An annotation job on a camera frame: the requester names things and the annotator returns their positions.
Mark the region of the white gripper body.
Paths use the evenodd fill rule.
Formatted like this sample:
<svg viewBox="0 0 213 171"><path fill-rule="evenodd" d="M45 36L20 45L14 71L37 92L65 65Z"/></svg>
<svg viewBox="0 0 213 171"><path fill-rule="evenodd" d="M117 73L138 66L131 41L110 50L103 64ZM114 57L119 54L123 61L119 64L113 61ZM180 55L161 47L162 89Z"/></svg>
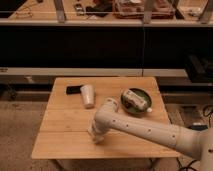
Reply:
<svg viewBox="0 0 213 171"><path fill-rule="evenodd" d="M107 132L108 128L97 122L93 122L88 128L88 133L95 144L98 144L103 141L104 135Z"/></svg>

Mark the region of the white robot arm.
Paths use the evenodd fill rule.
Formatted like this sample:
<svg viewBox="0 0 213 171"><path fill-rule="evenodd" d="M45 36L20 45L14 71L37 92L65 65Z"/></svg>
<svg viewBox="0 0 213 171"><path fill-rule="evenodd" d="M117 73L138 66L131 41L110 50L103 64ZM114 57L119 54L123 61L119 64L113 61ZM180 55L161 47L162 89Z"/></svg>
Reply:
<svg viewBox="0 0 213 171"><path fill-rule="evenodd" d="M118 113L118 103L107 98L96 111L88 132L94 143L115 129L163 145L200 161L200 171L213 169L213 128L196 131L174 124L137 119Z"/></svg>

